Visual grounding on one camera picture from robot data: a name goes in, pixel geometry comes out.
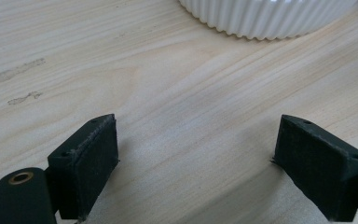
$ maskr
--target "mounting hole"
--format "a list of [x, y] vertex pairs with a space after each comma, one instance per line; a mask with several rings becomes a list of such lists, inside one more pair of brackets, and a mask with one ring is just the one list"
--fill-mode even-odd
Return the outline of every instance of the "mounting hole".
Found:
[[22, 183], [27, 182], [34, 176], [32, 172], [23, 172], [16, 175], [13, 175], [9, 180], [8, 183], [11, 185], [19, 185]]
[[358, 154], [354, 154], [354, 155], [352, 155], [352, 157], [353, 157], [354, 159], [358, 160]]
[[67, 156], [69, 156], [70, 154], [71, 154], [71, 153], [69, 153], [68, 151], [61, 153], [61, 155], [62, 155], [63, 157], [67, 157]]

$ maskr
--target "wood grain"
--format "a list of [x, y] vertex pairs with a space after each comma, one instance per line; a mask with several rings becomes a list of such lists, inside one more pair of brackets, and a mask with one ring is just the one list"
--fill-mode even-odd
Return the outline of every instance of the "wood grain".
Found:
[[121, 163], [88, 223], [327, 223], [269, 160], [281, 114], [358, 147], [358, 3], [249, 41], [174, 0], [0, 0], [0, 178], [107, 113]]

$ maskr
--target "textured black surface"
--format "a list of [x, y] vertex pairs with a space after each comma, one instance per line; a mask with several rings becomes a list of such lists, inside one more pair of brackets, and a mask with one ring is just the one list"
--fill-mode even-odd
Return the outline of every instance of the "textured black surface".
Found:
[[114, 115], [90, 120], [52, 152], [48, 172], [61, 217], [85, 220], [117, 163]]
[[282, 116], [274, 162], [330, 221], [353, 221], [358, 149], [304, 119]]
[[[33, 177], [18, 185], [9, 184], [8, 181], [13, 175], [25, 172], [33, 173]], [[56, 223], [43, 170], [26, 168], [0, 180], [0, 224], [3, 223]]]

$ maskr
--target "black 3d-printed part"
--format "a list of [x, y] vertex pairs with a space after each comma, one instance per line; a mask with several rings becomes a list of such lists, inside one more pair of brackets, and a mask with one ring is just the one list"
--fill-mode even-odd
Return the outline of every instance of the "black 3d-printed part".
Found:
[[358, 149], [304, 119], [283, 115], [274, 162], [330, 221], [353, 221]]
[[42, 169], [22, 169], [0, 180], [2, 223], [56, 223]]
[[52, 152], [47, 173], [61, 217], [85, 220], [117, 163], [114, 115], [90, 120]]

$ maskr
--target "white ceramic bowl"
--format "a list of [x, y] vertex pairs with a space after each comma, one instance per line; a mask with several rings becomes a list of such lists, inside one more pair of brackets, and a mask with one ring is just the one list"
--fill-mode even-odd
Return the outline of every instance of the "white ceramic bowl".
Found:
[[228, 35], [275, 39], [305, 35], [343, 15], [356, 0], [179, 0], [194, 17]]

